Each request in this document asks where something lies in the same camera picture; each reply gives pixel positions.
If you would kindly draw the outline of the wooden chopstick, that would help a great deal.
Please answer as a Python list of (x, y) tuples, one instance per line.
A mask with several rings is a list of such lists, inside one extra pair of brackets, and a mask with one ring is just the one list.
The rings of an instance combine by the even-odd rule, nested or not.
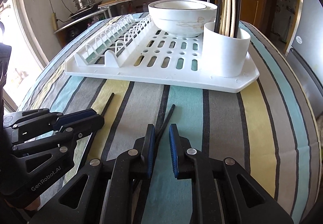
[(226, 12), (227, 11), (227, 0), (224, 0), (223, 6), (223, 16), (222, 16), (222, 35), (225, 35), (225, 21), (226, 21)]
[(219, 16), (219, 34), (222, 34), (222, 24), (223, 24), (223, 10), (224, 10), (224, 2), (225, 0), (221, 1), (221, 11), (220, 11), (220, 16)]
[(225, 35), (226, 36), (229, 36), (229, 33), (230, 33), (231, 5), (232, 5), (232, 1), (231, 0), (227, 0), (226, 21), (225, 21)]
[(234, 37), (234, 28), (235, 28), (235, 4), (236, 0), (231, 0), (232, 2), (232, 9), (231, 9), (231, 26), (230, 26), (230, 37)]

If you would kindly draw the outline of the metal kitchen shelf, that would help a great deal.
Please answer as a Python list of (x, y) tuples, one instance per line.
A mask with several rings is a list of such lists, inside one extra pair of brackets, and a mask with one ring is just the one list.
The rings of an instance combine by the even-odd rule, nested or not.
[[(80, 33), (89, 28), (94, 23), (109, 19), (115, 16), (132, 13), (143, 13), (148, 11), (148, 4), (158, 0), (134, 0), (120, 2), (119, 4), (98, 8), (99, 10), (79, 19), (68, 19), (67, 23), (54, 31), (61, 47), (74, 40)], [(204, 0), (216, 3), (217, 0)]]

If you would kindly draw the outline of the striped tablecloth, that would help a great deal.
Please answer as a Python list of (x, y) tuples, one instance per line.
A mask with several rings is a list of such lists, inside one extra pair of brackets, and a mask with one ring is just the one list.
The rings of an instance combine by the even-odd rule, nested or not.
[(65, 59), (110, 20), (95, 23), (63, 48), (39, 75), (20, 110), (65, 114), (92, 108), (105, 125), (89, 158), (110, 160), (132, 148), (147, 125), (170, 121), (191, 146), (222, 160), (234, 158), (300, 223), (313, 208), (322, 176), (321, 143), (305, 92), (280, 52), (251, 24), (249, 53), (259, 78), (239, 93), (69, 76)]

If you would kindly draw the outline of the white plastic dish rack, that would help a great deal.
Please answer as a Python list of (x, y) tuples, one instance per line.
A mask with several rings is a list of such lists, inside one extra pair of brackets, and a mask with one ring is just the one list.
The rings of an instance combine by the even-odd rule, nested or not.
[(150, 16), (122, 16), (106, 23), (66, 58), (69, 75), (238, 93), (259, 77), (248, 54), (242, 72), (225, 78), (202, 66), (202, 36), (172, 37)]

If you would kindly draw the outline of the induction cooker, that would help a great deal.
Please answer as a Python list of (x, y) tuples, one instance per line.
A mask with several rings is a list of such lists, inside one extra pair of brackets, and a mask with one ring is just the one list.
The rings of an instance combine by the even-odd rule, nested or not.
[(96, 4), (93, 4), (91, 6), (87, 6), (86, 8), (84, 9), (80, 9), (79, 11), (77, 11), (76, 13), (72, 13), (70, 14), (69, 16), (69, 19), (79, 19), (79, 18), (82, 18), (84, 16), (87, 16), (91, 13), (94, 13), (96, 11), (98, 11), (98, 6), (102, 4), (102, 1), (100, 2), (97, 2)]

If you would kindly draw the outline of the white utensil holder cup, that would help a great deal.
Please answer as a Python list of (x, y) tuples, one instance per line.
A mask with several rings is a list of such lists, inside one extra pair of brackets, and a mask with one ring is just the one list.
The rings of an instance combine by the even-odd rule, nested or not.
[(237, 77), (242, 71), (251, 36), (238, 29), (238, 37), (229, 37), (214, 32), (214, 22), (204, 24), (201, 70), (207, 75)]

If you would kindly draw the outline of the large white ceramic bowl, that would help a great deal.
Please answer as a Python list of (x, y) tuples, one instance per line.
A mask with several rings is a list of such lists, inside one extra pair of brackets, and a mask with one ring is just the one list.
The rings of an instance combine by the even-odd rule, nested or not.
[(197, 37), (216, 18), (217, 5), (201, 0), (160, 0), (148, 5), (154, 25), (179, 38)]

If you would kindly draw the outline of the silver refrigerator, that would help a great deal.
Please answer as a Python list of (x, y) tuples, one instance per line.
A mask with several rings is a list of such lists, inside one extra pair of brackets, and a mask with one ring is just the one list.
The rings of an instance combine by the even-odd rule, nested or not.
[(318, 118), (322, 114), (322, 4), (319, 0), (303, 0), (299, 25), (286, 59)]

